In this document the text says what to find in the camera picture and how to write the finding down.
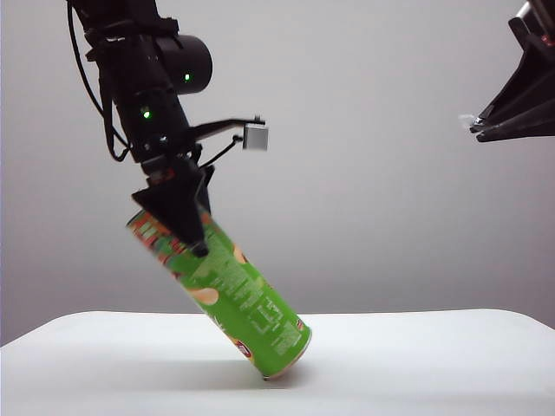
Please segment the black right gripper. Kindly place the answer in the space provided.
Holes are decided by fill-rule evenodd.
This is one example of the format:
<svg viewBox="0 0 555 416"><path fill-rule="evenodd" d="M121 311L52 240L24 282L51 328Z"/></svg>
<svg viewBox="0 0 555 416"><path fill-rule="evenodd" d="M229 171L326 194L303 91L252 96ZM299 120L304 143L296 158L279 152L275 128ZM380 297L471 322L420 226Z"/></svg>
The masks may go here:
<svg viewBox="0 0 555 416"><path fill-rule="evenodd" d="M508 21L523 55L506 84L473 120L480 143L554 135L554 2L528 0ZM536 36L546 45L527 45Z"/></svg>

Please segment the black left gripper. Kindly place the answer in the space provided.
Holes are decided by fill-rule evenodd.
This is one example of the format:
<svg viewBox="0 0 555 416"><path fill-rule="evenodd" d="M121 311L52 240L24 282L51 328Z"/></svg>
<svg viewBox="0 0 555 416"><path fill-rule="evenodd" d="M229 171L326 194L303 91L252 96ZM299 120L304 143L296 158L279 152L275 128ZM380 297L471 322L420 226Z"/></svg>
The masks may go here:
<svg viewBox="0 0 555 416"><path fill-rule="evenodd" d="M202 145L195 145L191 150L141 162L149 186L132 194L132 199L144 211L196 257L206 257L209 253L199 204L212 213L208 186L215 172L215 166L199 167L201 152Z"/></svg>

